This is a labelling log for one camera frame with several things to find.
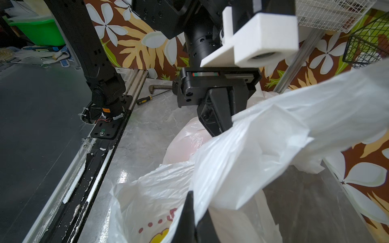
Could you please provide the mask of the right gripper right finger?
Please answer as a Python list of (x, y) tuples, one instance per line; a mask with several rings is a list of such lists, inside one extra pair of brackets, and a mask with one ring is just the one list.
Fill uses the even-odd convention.
[(196, 240), (197, 243), (220, 243), (208, 210), (196, 226)]

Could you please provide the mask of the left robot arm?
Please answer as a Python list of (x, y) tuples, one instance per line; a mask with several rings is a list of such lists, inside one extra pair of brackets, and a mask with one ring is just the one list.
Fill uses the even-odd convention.
[(108, 123), (121, 119), (128, 102), (115, 67), (177, 68), (168, 77), (177, 105), (197, 106), (211, 136), (230, 129), (261, 74), (252, 68), (201, 67), (221, 43), (221, 9), (228, 1), (47, 1), (80, 61), (92, 104)]

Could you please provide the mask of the white plastic bag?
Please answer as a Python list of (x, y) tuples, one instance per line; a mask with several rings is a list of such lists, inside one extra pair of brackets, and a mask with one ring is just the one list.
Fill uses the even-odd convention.
[(320, 161), (389, 126), (389, 61), (271, 97), (187, 162), (161, 165), (112, 189), (110, 243), (171, 243), (189, 191), (195, 227), (208, 210), (221, 243), (280, 243), (263, 189), (290, 165)]
[(163, 165), (186, 162), (212, 136), (201, 124), (198, 117), (192, 118), (175, 136), (167, 148)]

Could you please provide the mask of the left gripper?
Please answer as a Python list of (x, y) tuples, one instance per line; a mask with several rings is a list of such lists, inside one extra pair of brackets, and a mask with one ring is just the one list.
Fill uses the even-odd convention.
[(173, 82), (173, 93), (179, 108), (199, 105), (199, 121), (216, 137), (233, 126), (232, 116), (246, 109), (261, 79), (257, 68), (185, 67)]

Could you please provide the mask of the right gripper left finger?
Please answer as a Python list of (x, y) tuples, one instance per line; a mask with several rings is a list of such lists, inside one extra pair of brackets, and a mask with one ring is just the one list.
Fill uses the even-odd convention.
[(181, 212), (178, 226), (171, 243), (195, 243), (196, 227), (193, 210), (193, 191), (189, 191)]

